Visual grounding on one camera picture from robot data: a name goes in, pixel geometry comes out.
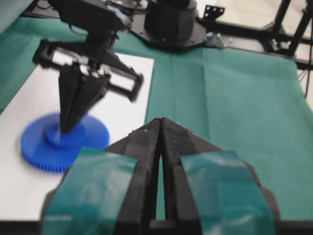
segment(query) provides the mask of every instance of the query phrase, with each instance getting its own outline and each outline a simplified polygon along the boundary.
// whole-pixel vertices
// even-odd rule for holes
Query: floor
[[[199,14],[203,14],[205,4],[216,4],[226,7],[224,15],[219,20],[230,23],[244,24],[253,27],[263,27],[270,23],[276,16],[281,0],[198,0]],[[288,33],[294,33],[303,15],[302,9],[306,0],[292,0],[284,18],[283,26]],[[310,37],[311,25],[307,28],[305,36]],[[309,45],[301,45],[296,55],[301,59],[308,59]],[[313,109],[313,72],[309,85],[308,105]],[[300,82],[303,90],[307,83],[307,76]]]

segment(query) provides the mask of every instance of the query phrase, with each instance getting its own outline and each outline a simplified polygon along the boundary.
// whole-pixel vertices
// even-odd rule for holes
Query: green tape
[[[136,160],[84,148],[43,222],[44,235],[112,235]]]
[[[203,235],[274,235],[266,199],[234,152],[182,156]]]

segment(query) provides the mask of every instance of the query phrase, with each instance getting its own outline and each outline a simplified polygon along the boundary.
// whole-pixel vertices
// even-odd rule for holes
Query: metal bracket
[[[206,5],[203,15],[204,20],[214,21],[225,12],[225,7]]]

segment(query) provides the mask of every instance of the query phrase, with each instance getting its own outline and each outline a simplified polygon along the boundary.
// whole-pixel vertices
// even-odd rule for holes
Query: white surface
[[[153,59],[119,57],[142,73],[145,80],[134,103],[108,92],[90,110],[108,127],[110,143],[144,124],[154,64]],[[54,70],[37,67],[0,115],[0,220],[38,220],[46,193],[61,180],[62,174],[48,173],[27,163],[20,146],[21,134],[29,123],[60,110],[58,76]]]

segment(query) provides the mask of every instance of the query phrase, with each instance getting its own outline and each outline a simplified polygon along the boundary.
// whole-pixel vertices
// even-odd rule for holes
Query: robotic arm
[[[101,0],[49,0],[49,3],[58,10],[61,21],[88,32],[84,42],[49,42],[44,39],[33,57],[35,64],[60,71],[61,132],[67,133],[107,91],[135,101],[143,76],[123,64],[112,50],[117,31],[131,27],[130,19],[117,8]],[[57,50],[72,56],[73,63],[55,63],[53,56]],[[87,73],[81,71],[81,66],[87,68]],[[133,89],[113,85],[110,71],[132,79]]]

